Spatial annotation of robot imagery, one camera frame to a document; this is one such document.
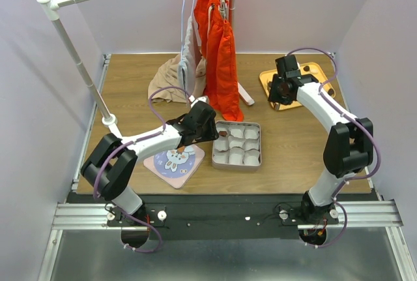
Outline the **metal tongs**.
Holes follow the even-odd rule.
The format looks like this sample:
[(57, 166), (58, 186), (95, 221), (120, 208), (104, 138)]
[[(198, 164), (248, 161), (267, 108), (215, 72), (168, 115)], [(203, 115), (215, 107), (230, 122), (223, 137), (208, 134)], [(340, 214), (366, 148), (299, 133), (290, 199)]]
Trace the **metal tongs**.
[(281, 111), (281, 104), (278, 102), (273, 103), (273, 108), (275, 111)]

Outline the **pink chocolate tin box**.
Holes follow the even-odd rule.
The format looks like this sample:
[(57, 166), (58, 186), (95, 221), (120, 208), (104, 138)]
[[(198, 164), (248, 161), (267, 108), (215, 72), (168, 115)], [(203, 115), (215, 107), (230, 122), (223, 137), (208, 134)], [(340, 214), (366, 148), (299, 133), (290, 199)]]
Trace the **pink chocolate tin box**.
[(253, 172), (262, 164), (261, 126), (258, 123), (217, 121), (216, 129), (226, 131), (212, 144), (212, 166), (219, 170)]

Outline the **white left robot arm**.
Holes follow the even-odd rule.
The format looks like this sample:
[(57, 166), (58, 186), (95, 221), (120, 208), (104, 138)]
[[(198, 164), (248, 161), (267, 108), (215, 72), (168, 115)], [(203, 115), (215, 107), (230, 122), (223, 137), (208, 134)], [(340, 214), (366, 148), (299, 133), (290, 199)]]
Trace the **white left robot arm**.
[(95, 198), (112, 202), (122, 210), (122, 218), (136, 226), (145, 216), (143, 200), (128, 185), (136, 164), (163, 151), (217, 140), (215, 118), (214, 109), (198, 100), (188, 113), (164, 121), (157, 129), (127, 138), (106, 134), (83, 163), (80, 174), (93, 187)]

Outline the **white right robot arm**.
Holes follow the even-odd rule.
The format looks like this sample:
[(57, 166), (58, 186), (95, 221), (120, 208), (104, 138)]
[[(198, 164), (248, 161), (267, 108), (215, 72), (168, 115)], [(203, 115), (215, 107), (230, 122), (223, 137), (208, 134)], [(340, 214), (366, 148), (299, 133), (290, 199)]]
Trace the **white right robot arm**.
[(268, 101), (281, 105), (298, 102), (323, 125), (328, 134), (323, 151), (324, 170), (302, 197), (299, 215), (315, 224), (330, 212), (336, 196), (373, 162), (373, 123), (359, 119), (339, 105), (313, 74), (302, 74), (294, 55), (276, 59), (277, 72)]

